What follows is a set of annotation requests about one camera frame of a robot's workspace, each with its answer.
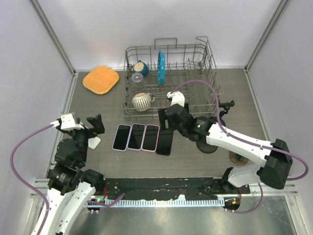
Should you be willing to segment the black phone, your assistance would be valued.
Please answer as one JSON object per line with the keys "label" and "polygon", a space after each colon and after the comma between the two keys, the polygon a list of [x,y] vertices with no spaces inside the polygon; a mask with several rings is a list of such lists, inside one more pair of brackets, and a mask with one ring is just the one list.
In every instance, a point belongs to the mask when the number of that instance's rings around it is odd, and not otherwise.
{"label": "black phone", "polygon": [[159,133],[156,153],[158,155],[169,156],[172,149],[173,131],[170,129],[162,130]]}

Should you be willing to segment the black round-base phone stand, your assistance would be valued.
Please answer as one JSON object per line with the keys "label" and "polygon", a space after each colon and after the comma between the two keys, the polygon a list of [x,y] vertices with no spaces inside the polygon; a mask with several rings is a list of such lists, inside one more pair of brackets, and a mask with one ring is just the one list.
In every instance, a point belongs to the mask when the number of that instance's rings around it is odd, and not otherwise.
{"label": "black round-base phone stand", "polygon": [[224,115],[228,114],[228,111],[234,105],[235,105],[234,100],[232,100],[230,102],[224,102],[224,103],[220,103],[219,102],[219,108],[221,109],[220,112],[219,112],[219,116],[223,117]]}

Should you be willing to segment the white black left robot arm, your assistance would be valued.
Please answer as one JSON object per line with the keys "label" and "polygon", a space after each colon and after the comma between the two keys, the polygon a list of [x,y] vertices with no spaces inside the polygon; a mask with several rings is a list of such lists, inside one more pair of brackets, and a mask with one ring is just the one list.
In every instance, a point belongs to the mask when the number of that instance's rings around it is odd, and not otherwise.
{"label": "white black left robot arm", "polygon": [[48,190],[45,205],[34,235],[67,235],[80,211],[92,195],[100,195],[104,189],[103,174],[88,169],[89,149],[100,143],[98,135],[105,132],[100,114],[87,118],[92,125],[86,127],[75,113],[61,115],[51,125],[69,138],[60,141],[55,153],[56,164],[48,172]]}

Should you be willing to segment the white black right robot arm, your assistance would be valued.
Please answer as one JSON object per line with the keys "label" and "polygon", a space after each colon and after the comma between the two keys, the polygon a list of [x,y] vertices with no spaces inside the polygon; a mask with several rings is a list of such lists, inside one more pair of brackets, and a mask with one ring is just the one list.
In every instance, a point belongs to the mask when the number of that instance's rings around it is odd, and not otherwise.
{"label": "white black right robot arm", "polygon": [[179,104],[159,109],[158,117],[161,128],[168,123],[171,130],[195,142],[203,153],[211,154],[221,147],[254,163],[227,168],[221,180],[224,192],[233,193],[239,187],[254,183],[264,183],[274,189],[285,187],[293,163],[285,141],[263,141],[233,132],[216,117],[193,117]]}

